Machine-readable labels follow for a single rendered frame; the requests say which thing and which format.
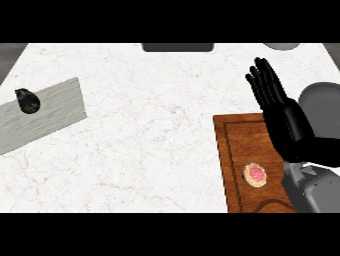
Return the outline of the grey round object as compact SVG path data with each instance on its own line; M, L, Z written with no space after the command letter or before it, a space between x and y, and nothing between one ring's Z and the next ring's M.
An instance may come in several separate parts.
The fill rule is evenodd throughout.
M297 48L300 43L263 43L270 49L279 51L288 51Z

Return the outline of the brown wooden cutting board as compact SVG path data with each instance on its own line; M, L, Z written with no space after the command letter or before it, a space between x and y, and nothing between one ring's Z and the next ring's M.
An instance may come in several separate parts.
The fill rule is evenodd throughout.
M281 184L284 171L260 113L213 117L225 195L229 213L295 213ZM259 164L267 175L256 188L244 179L244 168Z

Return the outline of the grey placemat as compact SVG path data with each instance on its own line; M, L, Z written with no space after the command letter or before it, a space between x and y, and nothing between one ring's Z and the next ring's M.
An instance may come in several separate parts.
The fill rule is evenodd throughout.
M27 114L16 100L0 105L0 155L87 118L78 78L34 92L39 110Z

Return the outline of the grey round pan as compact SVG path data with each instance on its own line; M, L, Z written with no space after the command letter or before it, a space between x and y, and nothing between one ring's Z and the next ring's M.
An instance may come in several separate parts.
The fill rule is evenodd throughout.
M340 139L340 84L310 84L300 94L298 104L316 136Z

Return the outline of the dark grey flat appliance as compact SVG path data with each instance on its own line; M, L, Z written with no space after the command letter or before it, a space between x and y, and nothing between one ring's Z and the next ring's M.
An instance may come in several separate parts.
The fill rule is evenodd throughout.
M213 43L143 43L145 52L210 52Z

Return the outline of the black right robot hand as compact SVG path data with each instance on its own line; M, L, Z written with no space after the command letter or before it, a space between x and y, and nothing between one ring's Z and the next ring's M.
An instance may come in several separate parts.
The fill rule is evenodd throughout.
M315 135L297 101L287 96L282 82L266 58L254 59L245 75L273 148L288 163L310 162L340 167L340 139Z

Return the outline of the pink frosted cupcake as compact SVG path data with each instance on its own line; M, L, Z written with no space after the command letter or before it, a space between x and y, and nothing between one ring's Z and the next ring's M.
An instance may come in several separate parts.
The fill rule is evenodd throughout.
M264 168L257 163L248 163L244 167L242 177L248 185L260 188L267 183L267 174Z

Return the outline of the dark avocado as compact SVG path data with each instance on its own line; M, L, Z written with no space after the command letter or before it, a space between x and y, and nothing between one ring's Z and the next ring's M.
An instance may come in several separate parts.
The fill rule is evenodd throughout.
M40 99L25 88L15 90L18 105L25 114L34 114L40 109Z

